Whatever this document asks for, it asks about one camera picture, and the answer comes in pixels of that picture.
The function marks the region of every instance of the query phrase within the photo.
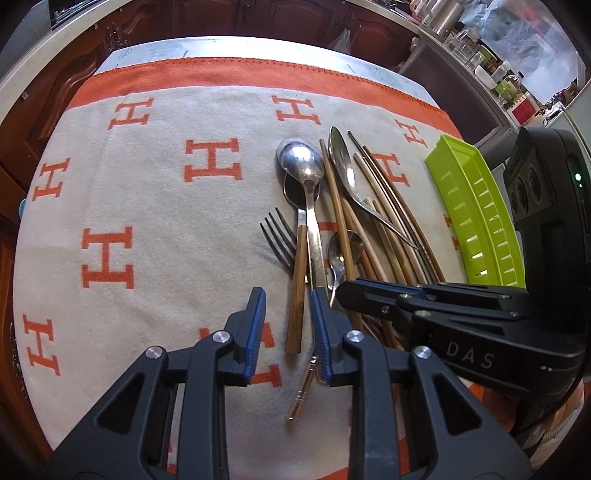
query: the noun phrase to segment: cabinet door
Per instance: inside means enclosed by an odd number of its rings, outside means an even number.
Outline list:
[[[337,20],[345,16],[343,7],[337,0],[257,0],[256,4],[257,14],[267,24],[265,37],[319,47],[336,36],[335,29],[344,27]]]
[[[26,196],[25,191],[0,167],[0,216],[14,225],[21,223],[18,206]]]
[[[78,88],[105,59],[105,32],[91,27],[24,87],[0,125],[0,166],[28,190],[57,121]]]
[[[120,28],[128,45],[166,38],[166,19],[160,13],[160,0],[136,0],[124,5]]]
[[[232,35],[239,7],[239,0],[175,0],[173,36]]]
[[[351,7],[351,55],[391,69],[410,55],[413,32],[374,12]]]

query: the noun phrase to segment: jar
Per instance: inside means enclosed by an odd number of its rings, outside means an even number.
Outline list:
[[[485,56],[482,52],[477,51],[470,60],[468,60],[468,63],[466,63],[466,67],[468,67],[471,71],[476,70],[476,67],[478,67],[478,65],[481,65],[482,62],[485,61]]]

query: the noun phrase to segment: white tablecloth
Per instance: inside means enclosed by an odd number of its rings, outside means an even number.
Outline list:
[[[290,281],[258,225],[276,206],[295,218],[274,158],[278,143],[297,136],[317,145],[332,125],[380,155],[446,279],[464,281],[423,163],[441,131],[457,132],[433,105],[370,80],[271,60],[153,61],[83,85],[31,184],[14,276],[23,375],[52,447],[145,348],[194,344],[261,286],[267,325],[254,385],[226,389],[230,475],[313,480],[346,467],[347,388],[314,385],[299,424],[285,425],[310,328],[306,320],[304,350],[287,360]],[[372,193],[360,171],[357,180]],[[326,186],[317,214],[326,249],[335,229]],[[171,471],[177,432],[178,415]]]

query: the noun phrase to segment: blue gripper pad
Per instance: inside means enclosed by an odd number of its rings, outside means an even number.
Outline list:
[[[230,365],[227,361],[221,361],[223,365],[220,365],[218,370],[232,374],[233,377],[238,376],[232,385],[246,386],[251,382],[261,346],[266,309],[265,290],[255,287],[252,289],[246,308],[228,317],[224,330],[232,334],[234,346],[231,358],[226,359]]]
[[[343,337],[352,329],[349,319],[330,308],[321,287],[310,293],[310,316],[320,380],[331,387],[351,385],[359,365],[343,350]]]

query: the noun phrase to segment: plastic tray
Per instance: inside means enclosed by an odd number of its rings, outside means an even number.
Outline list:
[[[452,220],[468,282],[525,288],[515,228],[480,151],[443,134],[425,163]]]

